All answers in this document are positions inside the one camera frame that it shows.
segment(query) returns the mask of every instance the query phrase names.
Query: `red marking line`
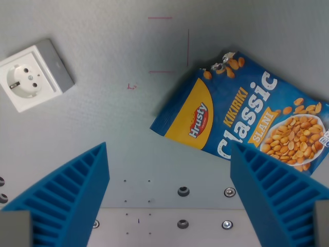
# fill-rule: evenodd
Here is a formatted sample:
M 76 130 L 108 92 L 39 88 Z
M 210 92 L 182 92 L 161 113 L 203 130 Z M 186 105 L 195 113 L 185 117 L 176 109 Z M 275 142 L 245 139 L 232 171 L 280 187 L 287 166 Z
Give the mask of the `red marking line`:
M 149 17 L 149 19 L 172 19 L 172 17 Z
M 175 71 L 164 71 L 164 70 L 151 70 L 149 71 L 150 74 L 153 73 L 175 73 Z

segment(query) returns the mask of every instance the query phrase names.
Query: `hole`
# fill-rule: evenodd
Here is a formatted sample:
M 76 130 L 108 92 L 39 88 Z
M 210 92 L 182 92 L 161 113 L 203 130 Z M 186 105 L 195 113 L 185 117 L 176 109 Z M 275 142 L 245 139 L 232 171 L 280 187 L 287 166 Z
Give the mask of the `hole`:
M 186 197 L 190 194 L 190 189 L 188 187 L 184 186 L 184 187 L 179 188 L 177 193 L 180 197 Z
M 5 180 L 0 177 L 0 187 L 5 185 Z
M 8 197 L 5 194 L 0 194 L 0 203 L 7 203 L 8 202 Z
M 177 223 L 179 229 L 186 229 L 189 227 L 189 222 L 187 220 L 179 220 Z

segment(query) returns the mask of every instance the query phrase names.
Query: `hrusty logo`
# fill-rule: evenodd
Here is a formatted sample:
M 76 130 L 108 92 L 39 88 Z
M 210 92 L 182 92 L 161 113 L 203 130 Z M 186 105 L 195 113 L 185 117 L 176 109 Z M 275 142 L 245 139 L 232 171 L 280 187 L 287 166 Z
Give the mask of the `hrusty logo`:
M 208 108 L 201 102 L 201 105 L 194 112 L 194 121 L 191 125 L 190 136 L 197 138 L 205 129 L 208 122 Z

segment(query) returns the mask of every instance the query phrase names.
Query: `bowl of peanuts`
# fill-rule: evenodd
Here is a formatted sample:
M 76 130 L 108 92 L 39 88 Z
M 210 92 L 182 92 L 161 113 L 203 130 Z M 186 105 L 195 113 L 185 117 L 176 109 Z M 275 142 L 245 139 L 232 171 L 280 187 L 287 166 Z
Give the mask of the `bowl of peanuts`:
M 262 152 L 290 166 L 308 165 L 323 151 L 319 142 L 325 127 L 321 119 L 311 114 L 294 115 L 274 125 L 266 134 Z

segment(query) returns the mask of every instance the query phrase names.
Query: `yellow label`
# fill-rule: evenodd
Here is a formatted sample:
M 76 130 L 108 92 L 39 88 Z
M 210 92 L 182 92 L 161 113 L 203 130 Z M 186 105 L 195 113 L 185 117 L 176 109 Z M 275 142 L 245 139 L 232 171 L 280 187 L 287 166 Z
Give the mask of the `yellow label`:
M 202 149 L 211 131 L 213 115 L 211 95 L 199 78 L 165 137 Z
M 248 143 L 253 143 L 256 147 L 258 147 L 266 136 L 269 127 L 272 125 L 277 115 L 278 113 L 271 111 L 270 107 L 266 108 Z

